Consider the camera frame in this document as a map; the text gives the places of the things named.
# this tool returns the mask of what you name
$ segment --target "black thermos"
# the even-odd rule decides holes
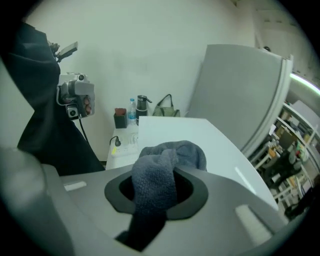
[[[147,101],[152,103],[150,99],[147,98],[147,96],[144,95],[138,95],[138,102],[136,105],[136,113],[135,113],[135,118],[136,118],[136,125],[139,125],[139,117],[140,116],[147,116]]]

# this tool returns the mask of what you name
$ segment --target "black container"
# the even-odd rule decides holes
[[[127,112],[125,112],[124,115],[116,115],[116,113],[114,113],[113,118],[116,129],[127,128]]]
[[[138,102],[136,106],[136,113],[135,113],[135,119],[136,119],[136,125],[139,125],[139,117],[141,116],[147,116],[147,101],[152,103],[150,99],[148,99],[147,96],[144,95],[138,95]]]

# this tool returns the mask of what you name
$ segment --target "bottle label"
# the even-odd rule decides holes
[[[136,113],[135,112],[129,112],[129,119],[131,119],[131,120],[136,119]]]

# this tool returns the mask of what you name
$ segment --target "black box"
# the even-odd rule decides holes
[[[124,115],[116,115],[116,113],[114,113],[113,118],[116,129],[127,128],[127,112],[125,112]]]

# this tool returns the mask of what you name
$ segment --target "black opening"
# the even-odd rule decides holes
[[[187,180],[176,171],[173,172],[173,177],[175,182],[177,203],[180,204],[192,195],[194,187],[189,180]],[[131,176],[126,178],[119,184],[119,190],[127,199],[129,199],[130,201],[134,200],[135,190],[132,184]]]

